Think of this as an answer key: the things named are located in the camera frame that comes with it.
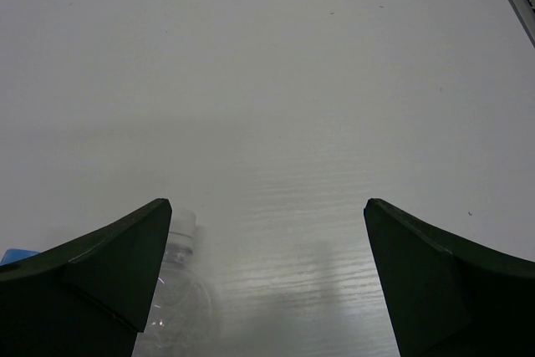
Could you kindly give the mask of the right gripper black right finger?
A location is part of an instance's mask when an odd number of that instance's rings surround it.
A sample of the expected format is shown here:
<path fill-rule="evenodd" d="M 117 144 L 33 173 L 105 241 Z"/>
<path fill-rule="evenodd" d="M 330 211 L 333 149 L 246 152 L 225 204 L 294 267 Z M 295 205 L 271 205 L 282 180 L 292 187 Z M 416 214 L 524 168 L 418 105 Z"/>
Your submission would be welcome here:
<path fill-rule="evenodd" d="M 402 356 L 532 356 L 534 264 L 378 198 L 364 220 Z"/>

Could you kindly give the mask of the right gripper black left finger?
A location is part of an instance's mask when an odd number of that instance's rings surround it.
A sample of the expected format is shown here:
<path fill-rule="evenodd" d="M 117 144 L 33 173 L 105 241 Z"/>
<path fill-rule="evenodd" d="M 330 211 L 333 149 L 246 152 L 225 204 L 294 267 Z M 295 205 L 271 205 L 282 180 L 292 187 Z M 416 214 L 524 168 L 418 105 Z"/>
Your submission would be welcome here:
<path fill-rule="evenodd" d="M 108 226 L 1 267 L 3 356 L 130 356 L 171 223 L 155 199 Z"/>

